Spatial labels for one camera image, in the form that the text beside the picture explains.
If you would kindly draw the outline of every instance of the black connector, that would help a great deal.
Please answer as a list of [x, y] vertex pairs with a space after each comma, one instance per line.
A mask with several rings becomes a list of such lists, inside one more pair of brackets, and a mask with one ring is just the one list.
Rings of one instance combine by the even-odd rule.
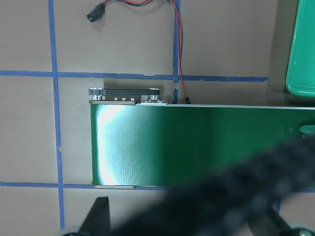
[[87, 15], [87, 18], [90, 22], [96, 21], [101, 15], [105, 13], [105, 4], [100, 3]]
[[186, 104], [191, 104], [189, 97], [185, 97]]

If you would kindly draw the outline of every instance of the green container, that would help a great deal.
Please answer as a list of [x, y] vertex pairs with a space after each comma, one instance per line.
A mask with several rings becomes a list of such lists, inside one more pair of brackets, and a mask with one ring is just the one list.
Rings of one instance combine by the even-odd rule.
[[315, 0], [299, 0], [286, 86], [294, 95], [315, 97]]
[[182, 185], [315, 124], [312, 108], [90, 103], [96, 186]]

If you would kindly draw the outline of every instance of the bolt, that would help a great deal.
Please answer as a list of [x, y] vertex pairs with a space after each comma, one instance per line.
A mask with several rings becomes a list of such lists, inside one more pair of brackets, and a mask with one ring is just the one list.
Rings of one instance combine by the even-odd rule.
[[312, 236], [312, 233], [310, 231], [307, 231], [307, 230], [300, 230], [299, 236]]

